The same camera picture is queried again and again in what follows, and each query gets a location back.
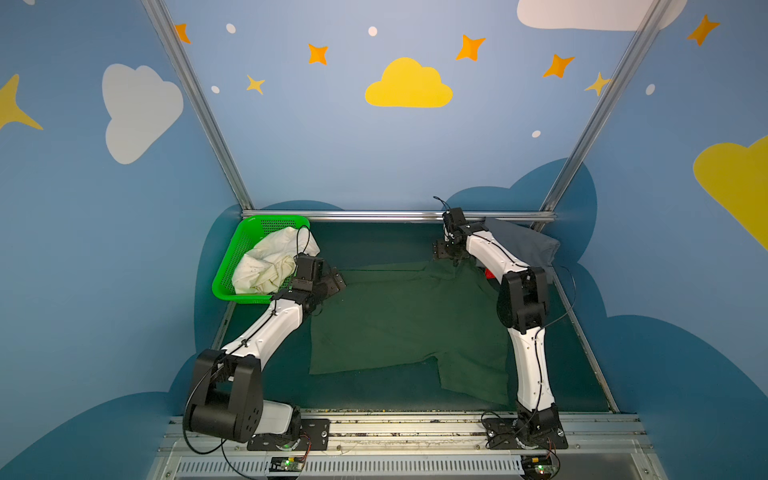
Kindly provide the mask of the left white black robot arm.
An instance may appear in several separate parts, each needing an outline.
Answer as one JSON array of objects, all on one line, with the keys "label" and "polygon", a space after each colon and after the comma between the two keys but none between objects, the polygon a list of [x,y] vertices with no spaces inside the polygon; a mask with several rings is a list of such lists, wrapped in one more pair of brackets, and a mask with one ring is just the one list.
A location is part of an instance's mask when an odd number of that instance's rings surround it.
[{"label": "left white black robot arm", "polygon": [[264,314],[220,350],[195,360],[182,428],[258,449],[292,449],[301,442],[299,410],[264,398],[262,372],[283,341],[325,300],[346,288],[340,271],[300,254],[290,285]]}]

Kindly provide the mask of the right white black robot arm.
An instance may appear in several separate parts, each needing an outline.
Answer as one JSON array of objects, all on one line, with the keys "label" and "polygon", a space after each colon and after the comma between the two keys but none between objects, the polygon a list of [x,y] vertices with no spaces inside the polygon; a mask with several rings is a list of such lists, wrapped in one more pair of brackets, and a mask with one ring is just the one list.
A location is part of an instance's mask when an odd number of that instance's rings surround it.
[{"label": "right white black robot arm", "polygon": [[533,447],[562,428],[552,393],[545,355],[545,322],[550,312],[546,273],[515,257],[481,222],[470,222],[460,208],[442,213],[444,237],[438,258],[473,258],[499,282],[496,312],[513,344],[517,369],[517,414],[514,435]]}]

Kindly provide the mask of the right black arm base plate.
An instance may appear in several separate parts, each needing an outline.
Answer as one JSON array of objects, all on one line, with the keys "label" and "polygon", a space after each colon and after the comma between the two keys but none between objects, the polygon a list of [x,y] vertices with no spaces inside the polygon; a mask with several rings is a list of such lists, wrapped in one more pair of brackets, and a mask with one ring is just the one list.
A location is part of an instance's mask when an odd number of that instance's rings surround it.
[{"label": "right black arm base plate", "polygon": [[541,428],[533,422],[511,417],[482,417],[480,423],[490,450],[560,450],[569,444],[562,427]]}]

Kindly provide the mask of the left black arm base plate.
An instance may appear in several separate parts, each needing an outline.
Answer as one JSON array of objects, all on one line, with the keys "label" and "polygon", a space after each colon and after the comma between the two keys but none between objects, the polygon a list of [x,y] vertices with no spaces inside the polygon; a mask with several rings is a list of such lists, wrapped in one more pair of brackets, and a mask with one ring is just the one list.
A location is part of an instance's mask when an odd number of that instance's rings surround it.
[{"label": "left black arm base plate", "polygon": [[326,451],[330,440],[331,422],[327,418],[302,419],[301,425],[292,425],[286,434],[264,434],[251,439],[248,451]]}]

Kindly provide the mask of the dark green t-shirt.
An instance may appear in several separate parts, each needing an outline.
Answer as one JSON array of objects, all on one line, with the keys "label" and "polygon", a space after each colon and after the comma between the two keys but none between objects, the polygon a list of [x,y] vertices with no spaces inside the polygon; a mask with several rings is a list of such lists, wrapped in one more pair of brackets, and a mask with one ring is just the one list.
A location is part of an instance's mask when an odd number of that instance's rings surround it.
[{"label": "dark green t-shirt", "polygon": [[311,374],[433,359],[443,389],[509,402],[510,339],[498,292],[474,262],[372,265],[342,277],[345,289],[311,320]]}]

